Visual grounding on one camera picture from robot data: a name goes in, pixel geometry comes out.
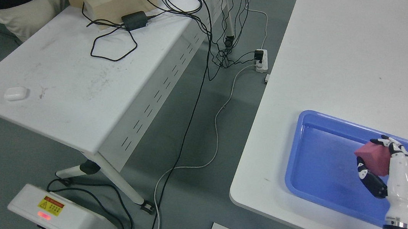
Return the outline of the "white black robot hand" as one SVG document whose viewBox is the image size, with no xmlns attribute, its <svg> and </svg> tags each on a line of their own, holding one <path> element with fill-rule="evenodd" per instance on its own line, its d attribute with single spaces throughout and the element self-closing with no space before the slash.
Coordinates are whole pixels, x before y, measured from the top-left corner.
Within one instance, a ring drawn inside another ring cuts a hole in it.
<svg viewBox="0 0 408 229">
<path fill-rule="evenodd" d="M 408 151 L 400 142 L 386 135 L 371 139 L 371 143 L 388 148 L 388 181 L 384 184 L 360 156 L 356 158 L 358 177 L 374 197 L 385 198 L 389 202 L 385 224 L 408 229 Z"/>
</svg>

